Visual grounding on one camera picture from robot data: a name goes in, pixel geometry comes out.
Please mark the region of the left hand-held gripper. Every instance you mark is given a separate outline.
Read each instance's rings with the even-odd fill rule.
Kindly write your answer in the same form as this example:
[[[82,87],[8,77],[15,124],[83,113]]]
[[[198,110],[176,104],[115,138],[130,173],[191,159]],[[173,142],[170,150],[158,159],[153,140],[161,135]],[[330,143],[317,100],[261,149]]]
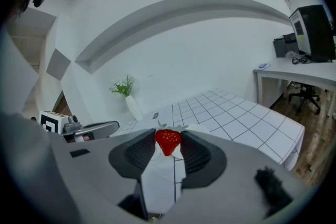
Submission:
[[[67,143],[107,138],[120,128],[117,121],[83,125],[74,114],[63,115],[50,111],[40,111],[38,123],[45,131],[61,135]]]

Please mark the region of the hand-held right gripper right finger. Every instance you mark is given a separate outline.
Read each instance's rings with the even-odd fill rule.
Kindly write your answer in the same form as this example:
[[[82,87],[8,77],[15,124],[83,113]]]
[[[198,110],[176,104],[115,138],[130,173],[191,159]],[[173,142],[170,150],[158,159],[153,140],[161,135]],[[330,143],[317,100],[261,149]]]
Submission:
[[[181,133],[180,150],[186,173],[182,179],[182,189],[207,187],[226,169],[227,157],[224,151],[190,131]]]

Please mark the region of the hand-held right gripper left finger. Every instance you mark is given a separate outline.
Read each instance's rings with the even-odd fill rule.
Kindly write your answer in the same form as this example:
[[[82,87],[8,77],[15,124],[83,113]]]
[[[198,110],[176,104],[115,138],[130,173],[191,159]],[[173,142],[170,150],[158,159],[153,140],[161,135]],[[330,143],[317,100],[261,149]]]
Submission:
[[[148,220],[141,176],[155,152],[155,129],[143,130],[133,139],[124,142],[109,153],[109,163],[123,178],[135,179],[134,192],[118,203],[123,210]]]

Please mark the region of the red small object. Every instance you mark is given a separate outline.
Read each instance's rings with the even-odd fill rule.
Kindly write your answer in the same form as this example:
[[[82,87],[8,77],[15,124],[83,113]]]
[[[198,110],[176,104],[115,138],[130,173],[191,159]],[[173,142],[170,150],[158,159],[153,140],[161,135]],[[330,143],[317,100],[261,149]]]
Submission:
[[[171,127],[166,123],[161,124],[160,121],[158,121],[158,125],[159,128],[155,133],[155,141],[165,156],[171,156],[181,143],[181,132],[185,131],[188,125]]]

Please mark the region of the white ribbed vase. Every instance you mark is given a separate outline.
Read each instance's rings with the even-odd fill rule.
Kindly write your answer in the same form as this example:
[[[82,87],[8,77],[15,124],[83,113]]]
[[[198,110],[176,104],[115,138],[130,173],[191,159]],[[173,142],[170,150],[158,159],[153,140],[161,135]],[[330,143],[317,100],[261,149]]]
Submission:
[[[132,114],[132,116],[137,121],[142,120],[143,119],[142,112],[141,112],[138,104],[136,103],[135,99],[131,95],[129,95],[125,98],[125,101],[126,101],[127,107],[129,109],[130,113]]]

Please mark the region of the white flower bouquet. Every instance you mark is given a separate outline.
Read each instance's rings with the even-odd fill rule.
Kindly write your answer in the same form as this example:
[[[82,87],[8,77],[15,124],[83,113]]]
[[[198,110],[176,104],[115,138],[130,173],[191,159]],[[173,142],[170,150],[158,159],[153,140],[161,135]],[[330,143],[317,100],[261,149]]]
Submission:
[[[109,90],[112,93],[119,93],[125,97],[128,97],[131,95],[131,91],[134,85],[134,78],[126,75],[126,77],[123,80],[117,80],[112,82]]]

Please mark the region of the black office chair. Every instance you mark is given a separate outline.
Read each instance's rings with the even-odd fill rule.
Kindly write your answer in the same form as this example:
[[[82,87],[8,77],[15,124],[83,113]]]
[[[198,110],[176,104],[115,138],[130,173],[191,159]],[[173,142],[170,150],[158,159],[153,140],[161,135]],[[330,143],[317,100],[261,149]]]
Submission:
[[[300,113],[302,111],[302,107],[306,101],[311,102],[317,109],[316,109],[316,114],[320,114],[321,108],[317,104],[317,102],[320,100],[320,96],[316,94],[315,92],[315,87],[301,83],[300,84],[300,92],[298,93],[291,93],[288,95],[288,102],[291,102],[293,97],[300,97],[302,98],[298,108],[297,108],[297,113]]]

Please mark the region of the white office desk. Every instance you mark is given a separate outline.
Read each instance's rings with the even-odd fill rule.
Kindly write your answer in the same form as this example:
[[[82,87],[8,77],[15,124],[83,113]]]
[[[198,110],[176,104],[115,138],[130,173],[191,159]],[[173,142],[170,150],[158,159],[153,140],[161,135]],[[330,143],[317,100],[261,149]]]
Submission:
[[[332,117],[336,105],[336,60],[332,62],[306,63],[294,65],[289,58],[275,58],[265,68],[254,69],[257,78],[257,102],[263,104],[262,78],[273,78],[282,81],[283,96],[288,96],[287,87],[291,81],[309,84],[333,93],[328,117]]]

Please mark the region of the black desktop box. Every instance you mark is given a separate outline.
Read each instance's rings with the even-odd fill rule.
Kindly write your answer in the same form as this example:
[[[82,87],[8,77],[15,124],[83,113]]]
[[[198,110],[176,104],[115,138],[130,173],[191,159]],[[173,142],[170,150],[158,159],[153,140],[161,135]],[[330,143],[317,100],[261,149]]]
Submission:
[[[299,54],[299,48],[294,33],[280,36],[273,41],[277,58],[284,58],[288,52]]]

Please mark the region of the black computer tower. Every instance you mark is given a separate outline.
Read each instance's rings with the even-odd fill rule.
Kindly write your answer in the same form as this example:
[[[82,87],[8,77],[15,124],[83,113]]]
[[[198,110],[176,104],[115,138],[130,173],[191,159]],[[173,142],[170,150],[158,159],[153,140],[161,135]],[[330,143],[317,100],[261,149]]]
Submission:
[[[315,62],[336,60],[336,47],[327,14],[322,5],[297,8],[289,20],[298,49]]]

